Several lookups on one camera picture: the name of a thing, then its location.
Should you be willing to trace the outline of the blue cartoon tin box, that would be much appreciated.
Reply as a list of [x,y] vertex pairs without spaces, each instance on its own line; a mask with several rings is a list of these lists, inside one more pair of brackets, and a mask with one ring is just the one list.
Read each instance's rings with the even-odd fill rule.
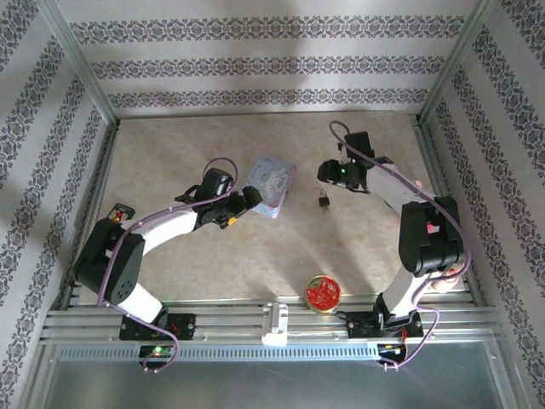
[[256,188],[262,201],[254,212],[276,219],[295,180],[296,166],[271,155],[261,155],[249,172],[244,186]]

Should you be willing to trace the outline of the small green red box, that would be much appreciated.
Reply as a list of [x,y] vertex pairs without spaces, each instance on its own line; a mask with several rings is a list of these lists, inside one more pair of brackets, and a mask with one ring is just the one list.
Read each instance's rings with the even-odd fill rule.
[[115,223],[131,220],[135,215],[135,210],[125,204],[116,203],[108,214],[108,218]]

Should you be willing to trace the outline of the round red tin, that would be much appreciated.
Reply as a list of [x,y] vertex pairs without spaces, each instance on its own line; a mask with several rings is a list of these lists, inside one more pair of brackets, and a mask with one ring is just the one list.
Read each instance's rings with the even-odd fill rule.
[[337,307],[341,300],[341,287],[330,276],[317,275],[306,285],[304,300],[313,312],[329,313]]

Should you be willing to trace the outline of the grey metal panel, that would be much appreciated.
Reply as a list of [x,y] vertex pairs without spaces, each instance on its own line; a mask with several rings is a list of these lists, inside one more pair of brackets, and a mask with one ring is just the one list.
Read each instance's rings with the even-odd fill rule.
[[367,360],[178,362],[67,360],[45,409],[505,409],[484,347],[429,345],[407,366]]

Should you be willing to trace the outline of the aluminium side rail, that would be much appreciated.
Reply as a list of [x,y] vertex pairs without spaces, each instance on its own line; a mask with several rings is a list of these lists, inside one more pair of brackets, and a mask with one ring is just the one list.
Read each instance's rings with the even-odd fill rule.
[[100,145],[100,151],[94,161],[93,174],[89,180],[89,184],[84,191],[83,202],[77,213],[76,232],[72,242],[71,258],[67,265],[67,270],[64,273],[55,300],[53,301],[51,310],[63,310],[69,305],[69,300],[72,296],[75,279],[73,278],[72,269],[76,260],[83,248],[90,231],[92,230],[100,211],[100,204],[106,188],[107,171],[112,161],[112,150],[118,133],[120,123],[108,125]]
[[[418,121],[419,116],[416,114],[409,114],[409,119],[433,191],[440,196],[450,193],[448,183],[445,179],[444,172],[442,171],[442,167],[433,144],[433,139],[430,136],[427,127],[420,124]],[[472,296],[473,304],[476,307],[484,307],[485,302],[483,301],[477,280],[475,279],[472,264],[469,264],[468,270],[463,275],[462,280]]]

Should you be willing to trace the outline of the aluminium rail bed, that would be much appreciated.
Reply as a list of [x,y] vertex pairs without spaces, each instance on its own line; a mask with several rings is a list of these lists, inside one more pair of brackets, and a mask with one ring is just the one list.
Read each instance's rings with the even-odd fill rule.
[[[288,306],[288,343],[342,343],[350,339],[346,324],[334,314],[317,314],[302,300],[285,297]],[[504,332],[493,307],[476,307],[466,292],[427,296],[422,327],[430,331],[432,343],[480,342]],[[248,344],[261,342],[263,302],[258,299],[176,302],[172,312],[194,314],[196,344]],[[123,317],[111,308],[76,306],[50,311],[39,335],[41,344],[116,344],[124,328]]]

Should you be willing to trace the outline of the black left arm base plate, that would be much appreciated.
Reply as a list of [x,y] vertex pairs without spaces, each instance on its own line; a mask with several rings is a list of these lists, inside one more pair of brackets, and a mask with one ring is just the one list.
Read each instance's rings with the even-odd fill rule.
[[158,324],[140,323],[124,315],[118,337],[122,341],[172,341],[175,336],[179,341],[191,341],[196,328],[195,314],[168,314],[166,324],[161,331],[152,329]]

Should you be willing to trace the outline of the white mounting bracket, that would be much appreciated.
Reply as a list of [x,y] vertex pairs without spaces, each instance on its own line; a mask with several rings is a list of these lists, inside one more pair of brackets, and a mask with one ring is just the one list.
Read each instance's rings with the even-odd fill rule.
[[285,303],[268,302],[263,306],[261,343],[282,348],[288,342],[289,309]]

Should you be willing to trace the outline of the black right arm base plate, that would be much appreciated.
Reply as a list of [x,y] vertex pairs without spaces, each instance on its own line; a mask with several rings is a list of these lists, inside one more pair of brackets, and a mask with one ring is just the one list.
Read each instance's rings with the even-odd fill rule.
[[349,338],[385,338],[385,337],[422,337],[421,316],[415,310],[408,317],[382,323],[382,316],[371,311],[346,312],[344,317],[338,312],[337,317],[346,322]]

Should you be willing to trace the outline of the aluminium corner post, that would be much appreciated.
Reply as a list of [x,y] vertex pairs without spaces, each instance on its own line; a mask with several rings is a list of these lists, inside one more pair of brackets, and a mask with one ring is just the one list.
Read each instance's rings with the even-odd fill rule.
[[34,2],[57,38],[75,73],[82,80],[100,115],[108,125],[113,125],[117,128],[120,119],[115,113],[106,93],[100,86],[92,66],[63,16],[56,0],[34,0]]
[[429,90],[421,110],[416,115],[417,123],[421,127],[427,123],[429,117],[444,96],[451,79],[463,63],[473,41],[479,34],[482,25],[486,22],[495,3],[496,0],[476,0],[453,48],[439,70],[439,75]]

